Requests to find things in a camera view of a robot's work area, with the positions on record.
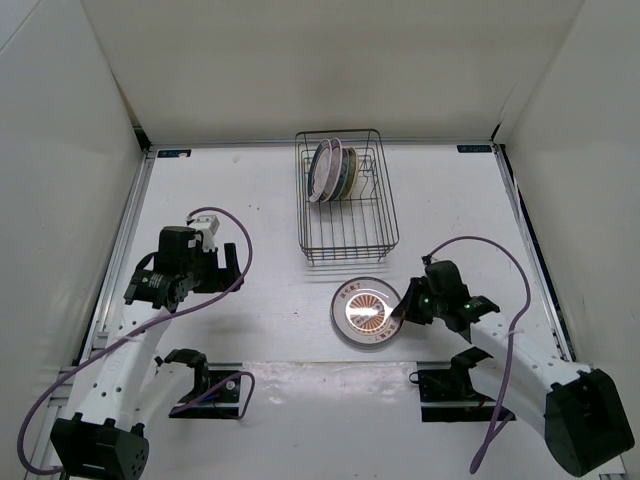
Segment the white green rimmed plate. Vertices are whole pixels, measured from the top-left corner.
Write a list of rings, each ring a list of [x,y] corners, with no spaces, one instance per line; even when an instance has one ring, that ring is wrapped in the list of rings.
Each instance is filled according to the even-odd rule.
[[[331,144],[328,139],[320,141],[316,148],[307,176],[307,194],[311,202],[320,200],[331,166]]]

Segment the cream floral plate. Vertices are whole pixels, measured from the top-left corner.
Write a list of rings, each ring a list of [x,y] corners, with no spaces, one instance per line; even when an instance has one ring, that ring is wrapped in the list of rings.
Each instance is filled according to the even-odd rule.
[[[347,149],[349,159],[349,171],[347,176],[347,182],[343,191],[342,199],[347,199],[352,194],[355,187],[357,175],[359,171],[359,156],[353,147]]]

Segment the blue table label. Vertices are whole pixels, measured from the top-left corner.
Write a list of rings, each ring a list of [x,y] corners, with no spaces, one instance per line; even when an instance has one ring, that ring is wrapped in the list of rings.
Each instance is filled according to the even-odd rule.
[[[166,149],[159,150],[157,152],[157,158],[189,158],[191,156],[191,149]]]
[[[462,144],[457,145],[456,148],[457,151],[461,154],[483,154],[493,152],[493,148],[491,145]]]

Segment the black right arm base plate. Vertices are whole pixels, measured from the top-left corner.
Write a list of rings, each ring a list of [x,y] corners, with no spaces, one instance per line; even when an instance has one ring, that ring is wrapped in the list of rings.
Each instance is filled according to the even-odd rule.
[[[460,380],[449,363],[420,363],[408,376],[418,388],[423,423],[476,423],[491,420],[495,401]]]

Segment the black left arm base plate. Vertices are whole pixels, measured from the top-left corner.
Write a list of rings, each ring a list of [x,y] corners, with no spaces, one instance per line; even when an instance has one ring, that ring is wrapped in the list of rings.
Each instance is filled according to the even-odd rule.
[[[251,372],[209,369],[208,382],[183,397],[169,417],[241,421],[246,416],[255,386],[256,378]]]

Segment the right blue table label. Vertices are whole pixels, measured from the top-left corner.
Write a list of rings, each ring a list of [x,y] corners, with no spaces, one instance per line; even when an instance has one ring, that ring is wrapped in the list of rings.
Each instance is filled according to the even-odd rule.
[[[462,144],[457,145],[456,148],[457,151],[461,154],[483,154],[493,152],[493,148],[491,145]]]

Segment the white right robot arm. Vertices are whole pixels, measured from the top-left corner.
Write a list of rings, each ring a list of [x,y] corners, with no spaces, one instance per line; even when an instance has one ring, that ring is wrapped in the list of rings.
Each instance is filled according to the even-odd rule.
[[[423,264],[423,276],[411,278],[391,316],[418,325],[439,319],[469,343],[452,357],[442,391],[464,400],[494,400],[500,420],[513,414],[531,426],[559,466],[575,477],[634,447],[607,373],[551,355],[511,328],[494,302],[470,294],[452,261],[426,256]]]

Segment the left blue table label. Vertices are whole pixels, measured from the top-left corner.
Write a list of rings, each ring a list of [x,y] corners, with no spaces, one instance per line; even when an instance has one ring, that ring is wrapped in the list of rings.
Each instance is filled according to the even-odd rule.
[[[159,150],[157,152],[157,158],[189,158],[191,156],[191,149],[166,149]]]

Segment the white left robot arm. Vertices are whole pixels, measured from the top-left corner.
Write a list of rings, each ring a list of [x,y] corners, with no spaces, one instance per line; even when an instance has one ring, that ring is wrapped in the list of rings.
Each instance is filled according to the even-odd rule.
[[[158,248],[135,267],[124,302],[144,302],[161,315],[173,314],[191,293],[239,289],[236,247],[215,246],[219,221],[213,215],[167,226]],[[50,440],[66,474],[85,479],[138,479],[149,458],[145,436],[157,418],[214,418],[217,396],[238,397],[241,375],[214,371],[205,354],[157,346],[169,324],[147,327],[121,320],[117,335],[94,359],[97,378],[68,419],[54,422]]]

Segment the teal patterned plate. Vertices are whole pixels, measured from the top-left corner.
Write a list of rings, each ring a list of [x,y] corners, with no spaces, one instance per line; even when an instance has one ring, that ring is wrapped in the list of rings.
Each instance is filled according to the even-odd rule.
[[[336,188],[334,189],[334,192],[331,197],[332,200],[338,200],[341,197],[343,191],[345,190],[346,183],[348,180],[349,170],[350,170],[349,153],[346,148],[343,148],[340,175],[338,178],[338,183],[336,185]]]

